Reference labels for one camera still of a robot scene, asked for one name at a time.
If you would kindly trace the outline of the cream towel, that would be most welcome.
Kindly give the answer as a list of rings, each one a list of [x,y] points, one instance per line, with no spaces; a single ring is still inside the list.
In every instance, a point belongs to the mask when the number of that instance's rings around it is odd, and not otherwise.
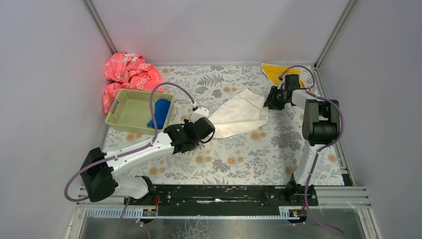
[[[268,123],[268,108],[265,98],[244,90],[221,105],[209,120],[215,127],[214,138],[228,138],[256,130]]]

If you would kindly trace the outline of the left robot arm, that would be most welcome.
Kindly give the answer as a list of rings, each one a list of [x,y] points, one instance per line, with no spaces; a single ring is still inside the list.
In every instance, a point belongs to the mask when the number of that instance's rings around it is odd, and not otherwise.
[[[81,166],[88,199],[99,202],[110,196],[145,197],[153,191],[153,184],[145,177],[126,176],[127,171],[152,159],[192,151],[214,132],[214,125],[202,117],[166,127],[154,142],[146,140],[117,151],[102,152],[99,147],[90,150]]]

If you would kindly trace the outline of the blue towel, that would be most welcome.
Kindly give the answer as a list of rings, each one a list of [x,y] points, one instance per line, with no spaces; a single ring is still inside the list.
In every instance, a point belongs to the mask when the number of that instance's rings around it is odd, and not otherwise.
[[[154,105],[154,116],[156,119],[157,129],[163,129],[170,105],[171,101],[167,99],[159,99],[156,101]]]

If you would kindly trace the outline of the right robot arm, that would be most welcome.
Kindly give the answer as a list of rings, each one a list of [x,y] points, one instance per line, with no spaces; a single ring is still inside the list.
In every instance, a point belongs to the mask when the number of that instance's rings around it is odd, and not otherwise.
[[[297,205],[316,198],[313,173],[318,166],[321,151],[333,145],[340,137],[341,117],[337,101],[322,99],[302,88],[297,74],[289,74],[279,86],[273,86],[264,106],[270,110],[282,110],[286,104],[304,110],[304,150],[298,168],[282,193],[283,199]]]

